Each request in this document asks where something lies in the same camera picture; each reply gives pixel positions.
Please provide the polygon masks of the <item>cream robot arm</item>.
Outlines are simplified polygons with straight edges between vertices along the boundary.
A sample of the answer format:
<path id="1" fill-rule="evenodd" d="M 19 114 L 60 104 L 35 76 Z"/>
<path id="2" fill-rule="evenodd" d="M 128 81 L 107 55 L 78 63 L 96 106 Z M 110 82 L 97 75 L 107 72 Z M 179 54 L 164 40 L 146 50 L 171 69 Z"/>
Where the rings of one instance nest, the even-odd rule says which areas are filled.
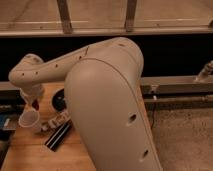
<path id="1" fill-rule="evenodd" d="M 142 93 L 143 54 L 117 37 L 44 62 L 28 54 L 9 81 L 29 101 L 43 83 L 62 81 L 68 113 L 97 171 L 163 171 Z"/>

